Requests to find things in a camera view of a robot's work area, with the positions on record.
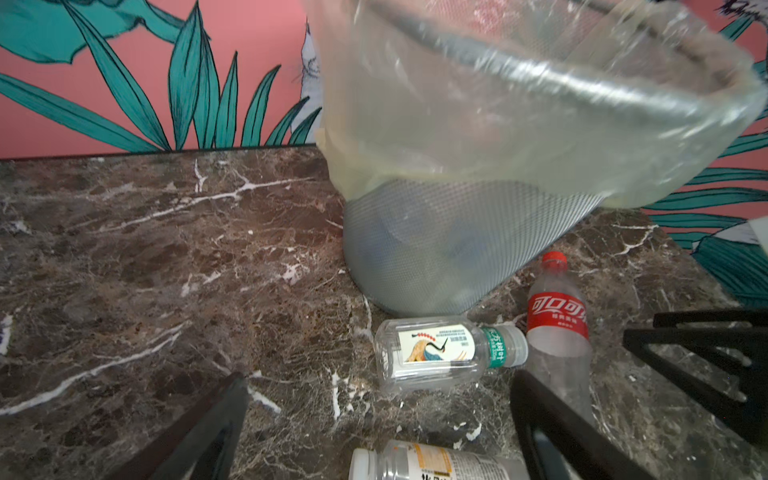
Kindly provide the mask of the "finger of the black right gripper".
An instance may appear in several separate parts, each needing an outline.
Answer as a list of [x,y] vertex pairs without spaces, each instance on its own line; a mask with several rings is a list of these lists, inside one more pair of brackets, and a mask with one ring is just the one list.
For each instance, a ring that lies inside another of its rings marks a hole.
[[623,346],[754,446],[767,444],[767,311],[656,313]]

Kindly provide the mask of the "red cola label bottle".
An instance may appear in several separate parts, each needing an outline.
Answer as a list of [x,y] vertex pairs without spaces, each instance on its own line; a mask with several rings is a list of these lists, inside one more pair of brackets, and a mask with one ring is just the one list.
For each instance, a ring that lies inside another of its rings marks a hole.
[[561,252],[541,258],[528,295],[526,326],[527,371],[593,425],[587,308]]

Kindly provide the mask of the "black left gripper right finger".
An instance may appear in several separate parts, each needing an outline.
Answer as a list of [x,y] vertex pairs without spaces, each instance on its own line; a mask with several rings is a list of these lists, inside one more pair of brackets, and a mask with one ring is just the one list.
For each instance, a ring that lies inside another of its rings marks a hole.
[[652,477],[527,371],[513,378],[510,410],[532,479]]

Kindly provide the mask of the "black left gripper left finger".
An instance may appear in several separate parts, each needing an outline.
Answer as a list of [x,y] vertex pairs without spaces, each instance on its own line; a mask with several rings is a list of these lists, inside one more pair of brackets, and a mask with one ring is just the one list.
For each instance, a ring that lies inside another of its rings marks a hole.
[[139,451],[109,479],[227,479],[248,408],[243,374],[235,372]]

